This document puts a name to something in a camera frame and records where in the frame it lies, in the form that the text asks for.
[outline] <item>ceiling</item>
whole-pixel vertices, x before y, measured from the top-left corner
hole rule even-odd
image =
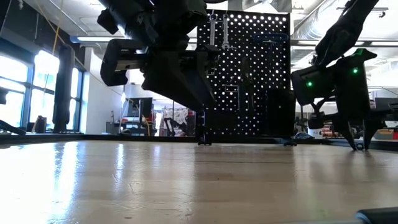
[[[58,24],[61,18],[60,27],[70,35],[78,36],[110,36],[96,22],[98,15],[104,7],[97,0],[24,0],[36,10],[39,10],[37,3],[43,9],[45,16],[52,22]],[[243,1],[247,4],[253,0],[230,0]],[[272,3],[282,2],[285,4],[291,1],[292,6],[292,38],[293,39],[320,39],[326,30],[337,20],[341,14],[339,7],[343,7],[347,0],[260,0],[257,4],[247,9],[252,12],[277,12]],[[227,10],[228,2],[220,4],[209,4],[210,9]],[[395,14],[398,12],[398,1],[396,0],[379,0],[376,5],[376,11],[370,13],[364,25],[361,39],[366,40],[398,40],[398,27],[393,26],[396,22]],[[115,37],[122,37],[118,32]],[[196,36],[193,31],[189,34],[191,37]],[[94,43],[90,44],[95,48],[96,54],[101,56],[106,49],[106,44]],[[389,73],[393,73],[395,66],[388,66],[398,61],[398,48],[378,48],[370,49],[378,54],[378,58],[368,61],[366,69],[369,79],[373,79],[373,83],[385,86],[398,86],[398,83],[385,80],[382,77],[380,69],[384,66]],[[292,69],[297,70],[308,66],[308,61],[313,54],[313,48],[292,47],[291,59]]]

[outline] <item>white wall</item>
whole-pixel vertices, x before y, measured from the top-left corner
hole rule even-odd
[[[102,60],[92,49],[86,49],[85,73],[83,81],[83,100],[80,131],[85,134],[101,134],[106,131],[106,122],[112,121],[114,111],[115,121],[121,115],[121,95],[123,86],[106,86],[101,79],[100,68]]]

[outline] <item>large window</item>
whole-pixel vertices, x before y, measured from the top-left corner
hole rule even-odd
[[[27,127],[38,115],[47,118],[47,129],[53,128],[55,83],[59,59],[40,51],[35,65],[0,55],[0,86],[6,88],[7,104],[0,105],[0,119],[17,127]],[[83,73],[73,69],[70,90],[70,121],[68,130],[78,131]]]

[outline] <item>pegboard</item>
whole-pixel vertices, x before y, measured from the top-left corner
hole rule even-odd
[[[221,49],[218,66],[207,76],[216,98],[216,106],[205,110],[207,131],[214,136],[267,134],[264,122],[269,120],[267,109],[272,105],[264,107],[264,93],[269,89],[290,90],[290,15],[208,11],[208,17],[210,14],[218,17],[215,45],[219,49],[224,37],[223,15],[228,15],[228,42],[233,49]],[[210,22],[198,26],[198,44],[210,44],[210,29]],[[262,36],[262,41],[255,41],[257,35]],[[238,110],[235,88],[242,79],[244,57],[249,59],[248,74],[254,87],[253,113],[248,113],[247,104]]]

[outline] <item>wooden table surface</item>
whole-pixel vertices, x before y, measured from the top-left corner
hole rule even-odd
[[[398,206],[398,154],[80,141],[0,149],[0,223],[287,223]]]

